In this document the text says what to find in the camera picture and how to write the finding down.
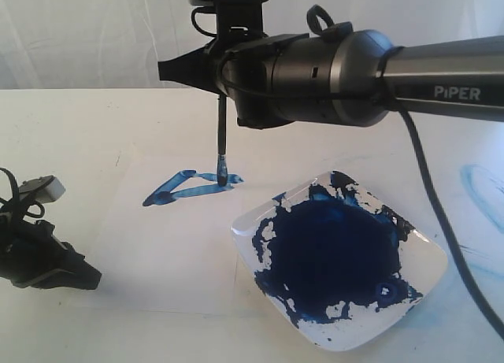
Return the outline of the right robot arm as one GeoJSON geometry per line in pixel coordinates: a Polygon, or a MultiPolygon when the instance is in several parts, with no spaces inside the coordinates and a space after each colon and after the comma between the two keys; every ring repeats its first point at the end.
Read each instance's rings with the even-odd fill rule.
{"type": "Polygon", "coordinates": [[[369,127],[390,111],[502,121],[500,36],[395,46],[375,30],[328,36],[235,31],[158,65],[160,79],[223,94],[240,126],[293,122],[369,127]]]}

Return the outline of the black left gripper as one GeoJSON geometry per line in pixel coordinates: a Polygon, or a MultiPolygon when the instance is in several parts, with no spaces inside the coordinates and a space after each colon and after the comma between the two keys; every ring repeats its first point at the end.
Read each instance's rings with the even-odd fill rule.
{"type": "Polygon", "coordinates": [[[16,222],[13,213],[2,206],[1,277],[17,288],[93,291],[102,273],[88,264],[71,244],[58,240],[51,223],[16,222]]]}

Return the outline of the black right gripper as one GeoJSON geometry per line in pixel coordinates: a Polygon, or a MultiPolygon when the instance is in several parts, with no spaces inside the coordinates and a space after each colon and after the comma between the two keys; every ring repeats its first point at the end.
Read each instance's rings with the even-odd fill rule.
{"type": "Polygon", "coordinates": [[[218,39],[222,56],[204,46],[159,61],[159,80],[214,94],[224,91],[235,102],[240,127],[270,129],[310,122],[311,101],[300,98],[292,86],[274,90],[272,84],[275,64],[284,51],[308,38],[306,33],[267,36],[261,31],[231,31],[218,39]]]}

